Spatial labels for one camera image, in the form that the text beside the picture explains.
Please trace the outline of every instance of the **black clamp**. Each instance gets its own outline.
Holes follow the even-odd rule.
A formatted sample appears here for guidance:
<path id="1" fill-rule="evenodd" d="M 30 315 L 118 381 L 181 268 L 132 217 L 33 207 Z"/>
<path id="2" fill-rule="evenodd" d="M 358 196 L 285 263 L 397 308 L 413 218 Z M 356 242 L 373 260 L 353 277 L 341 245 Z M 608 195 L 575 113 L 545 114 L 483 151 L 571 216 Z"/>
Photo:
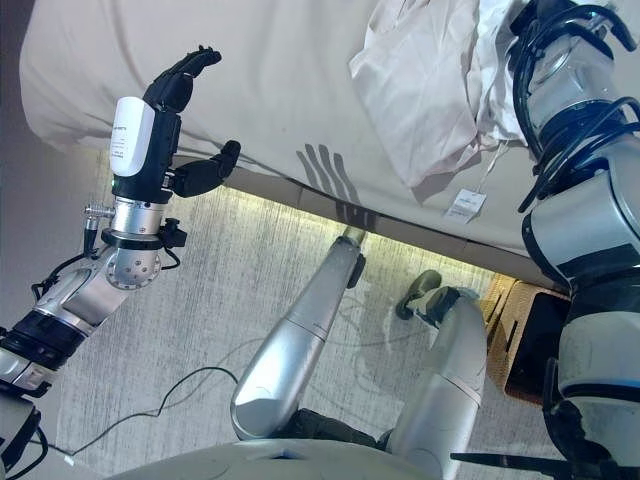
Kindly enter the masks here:
<path id="1" fill-rule="evenodd" d="M 165 224 L 160 227 L 158 237 L 164 248 L 184 247 L 187 243 L 187 232 L 180 230 L 177 218 L 167 218 Z"/>

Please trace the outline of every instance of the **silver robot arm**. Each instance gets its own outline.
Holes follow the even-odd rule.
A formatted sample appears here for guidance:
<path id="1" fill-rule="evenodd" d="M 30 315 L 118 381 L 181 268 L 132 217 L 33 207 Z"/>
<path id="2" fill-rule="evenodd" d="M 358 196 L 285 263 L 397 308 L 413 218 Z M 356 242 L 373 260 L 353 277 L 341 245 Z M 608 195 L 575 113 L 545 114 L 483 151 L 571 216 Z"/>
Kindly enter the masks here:
<path id="1" fill-rule="evenodd" d="M 355 286 L 364 257 L 364 232 L 348 227 L 288 312 L 269 333 L 231 399 L 231 420 L 241 440 L 268 438 L 298 408 L 348 286 Z"/>
<path id="2" fill-rule="evenodd" d="M 162 224 L 173 193 L 208 192 L 234 168 L 240 153 L 235 141 L 209 160 L 171 168 L 178 114 L 191 97 L 193 78 L 220 59 L 218 52 L 200 47 L 158 76 L 142 99 L 118 101 L 110 145 L 113 207 L 86 208 L 83 253 L 34 285 L 33 309 L 0 335 L 0 471 L 16 464 L 34 432 L 43 435 L 40 413 L 21 397 L 44 395 L 66 360 L 132 292 L 152 282 L 161 269 L 179 265 L 170 249 L 184 246 L 187 235 L 176 219 Z M 98 251 L 94 242 L 103 218 L 110 225 L 102 231 L 106 245 Z M 174 265 L 162 267 L 162 249 Z M 79 268 L 62 273 L 75 262 Z"/>

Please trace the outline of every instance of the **paper tag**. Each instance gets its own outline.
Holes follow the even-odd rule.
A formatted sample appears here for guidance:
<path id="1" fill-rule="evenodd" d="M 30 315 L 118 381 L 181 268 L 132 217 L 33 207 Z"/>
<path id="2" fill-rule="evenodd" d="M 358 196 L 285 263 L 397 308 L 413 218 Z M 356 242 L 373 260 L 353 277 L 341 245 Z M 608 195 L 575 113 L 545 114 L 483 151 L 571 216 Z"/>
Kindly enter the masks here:
<path id="1" fill-rule="evenodd" d="M 487 196 L 484 193 L 472 192 L 463 188 L 444 217 L 457 223 L 468 223 L 482 208 Z"/>

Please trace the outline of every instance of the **grey carpet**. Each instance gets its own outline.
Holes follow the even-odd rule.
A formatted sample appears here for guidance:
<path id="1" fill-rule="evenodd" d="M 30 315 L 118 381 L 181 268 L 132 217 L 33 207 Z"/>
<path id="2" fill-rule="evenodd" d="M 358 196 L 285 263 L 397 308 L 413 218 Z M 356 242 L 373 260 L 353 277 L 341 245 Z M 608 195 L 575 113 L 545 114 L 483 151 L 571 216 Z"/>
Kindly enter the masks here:
<path id="1" fill-rule="evenodd" d="M 104 161 L 98 181 L 108 185 Z M 108 188 L 102 193 L 109 199 Z M 176 250 L 183 264 L 133 294 L 69 361 L 55 439 L 61 447 L 77 448 L 118 418 L 156 408 L 193 369 L 222 365 L 240 375 L 343 229 L 226 188 L 175 198 L 170 215 L 189 232 L 187 247 Z M 445 284 L 480 294 L 492 274 L 375 235 L 364 253 L 363 277 L 342 301 L 302 406 L 379 436 L 394 425 L 435 338 L 417 319 L 397 319 L 395 302 L 427 268 L 440 271 Z M 200 383 L 160 418 L 119 426 L 76 461 L 107 475 L 235 441 L 233 385 L 222 374 L 194 378 L 171 402 Z M 554 454 L 540 412 L 501 395 L 489 380 L 469 450 Z M 459 478 L 536 477 L 465 465 Z"/>

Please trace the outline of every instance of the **white bed sheet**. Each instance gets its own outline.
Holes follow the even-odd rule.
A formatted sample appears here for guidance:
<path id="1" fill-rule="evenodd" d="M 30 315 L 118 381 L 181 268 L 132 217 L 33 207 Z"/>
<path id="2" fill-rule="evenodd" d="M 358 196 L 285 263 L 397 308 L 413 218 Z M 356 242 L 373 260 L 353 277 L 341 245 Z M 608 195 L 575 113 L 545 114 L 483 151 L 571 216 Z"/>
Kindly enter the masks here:
<path id="1" fill-rule="evenodd" d="M 180 153 L 211 155 L 237 139 L 244 166 L 264 172 L 261 165 L 386 215 L 526 255 L 516 212 L 533 183 L 525 149 L 498 160 L 483 185 L 486 202 L 466 225 L 443 213 L 461 188 L 478 186 L 491 153 L 414 189 L 396 177 L 348 69 L 375 4 L 37 1 L 20 61 L 27 120 L 54 145 L 106 148 L 119 97 L 141 96 L 188 51 L 211 45 L 223 60 L 195 80 Z"/>

